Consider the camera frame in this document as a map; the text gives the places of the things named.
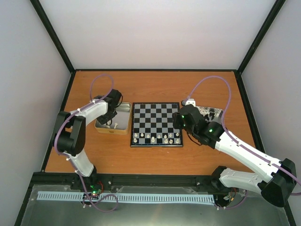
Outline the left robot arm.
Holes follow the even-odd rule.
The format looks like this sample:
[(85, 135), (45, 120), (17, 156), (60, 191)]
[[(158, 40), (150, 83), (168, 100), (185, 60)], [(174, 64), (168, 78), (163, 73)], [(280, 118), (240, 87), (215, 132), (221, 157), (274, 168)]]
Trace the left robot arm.
[(105, 124), (116, 115), (116, 108), (123, 100), (122, 94), (112, 89), (106, 96), (96, 96), (87, 105), (71, 111), (60, 111), (55, 121), (51, 143), (58, 154), (66, 157), (82, 176), (81, 183), (86, 189), (94, 189), (98, 178), (93, 175), (95, 166), (85, 153), (86, 126), (93, 121)]

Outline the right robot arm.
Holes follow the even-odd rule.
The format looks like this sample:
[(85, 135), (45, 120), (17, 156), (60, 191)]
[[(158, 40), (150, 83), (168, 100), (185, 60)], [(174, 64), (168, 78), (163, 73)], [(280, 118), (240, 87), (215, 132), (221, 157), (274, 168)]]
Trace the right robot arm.
[(252, 170), (251, 173), (219, 166), (212, 173), (217, 188), (235, 187), (260, 194), (284, 207), (297, 184), (295, 163), (271, 157), (239, 139), (224, 126), (222, 109), (196, 106), (190, 100), (172, 114), (173, 127), (183, 129), (201, 145), (225, 153)]

